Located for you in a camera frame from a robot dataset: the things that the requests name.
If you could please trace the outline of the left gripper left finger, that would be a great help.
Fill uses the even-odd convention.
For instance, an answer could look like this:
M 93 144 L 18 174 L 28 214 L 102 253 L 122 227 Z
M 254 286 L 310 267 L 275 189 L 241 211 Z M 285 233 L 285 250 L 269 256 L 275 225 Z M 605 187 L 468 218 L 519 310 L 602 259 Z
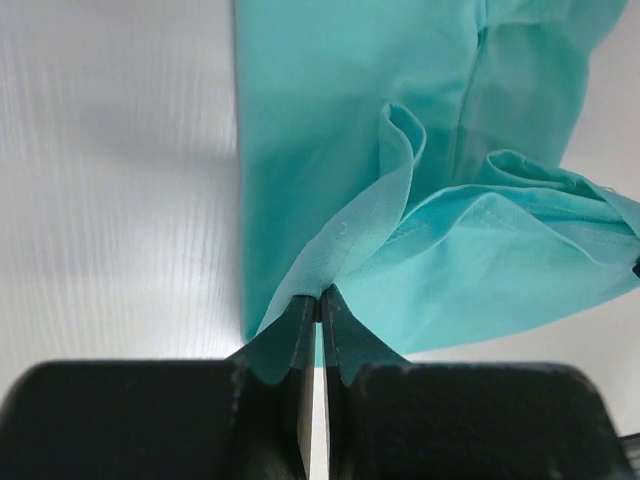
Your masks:
M 1 406 L 5 479 L 305 479 L 315 300 L 221 360 L 48 361 Z

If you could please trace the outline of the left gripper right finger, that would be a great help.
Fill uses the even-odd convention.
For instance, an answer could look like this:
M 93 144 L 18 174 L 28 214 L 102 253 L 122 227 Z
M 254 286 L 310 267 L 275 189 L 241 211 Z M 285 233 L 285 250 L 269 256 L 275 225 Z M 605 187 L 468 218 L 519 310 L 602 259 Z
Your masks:
M 624 479 L 595 385 L 545 362 L 413 363 L 319 302 L 333 479 Z

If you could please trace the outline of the teal t shirt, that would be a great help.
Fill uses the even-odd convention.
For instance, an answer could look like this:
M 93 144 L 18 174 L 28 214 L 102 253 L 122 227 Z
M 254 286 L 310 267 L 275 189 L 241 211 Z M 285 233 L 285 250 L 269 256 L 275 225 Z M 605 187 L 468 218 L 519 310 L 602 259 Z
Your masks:
M 243 333 L 336 286 L 402 354 L 639 285 L 639 205 L 563 169 L 622 1 L 239 1 Z

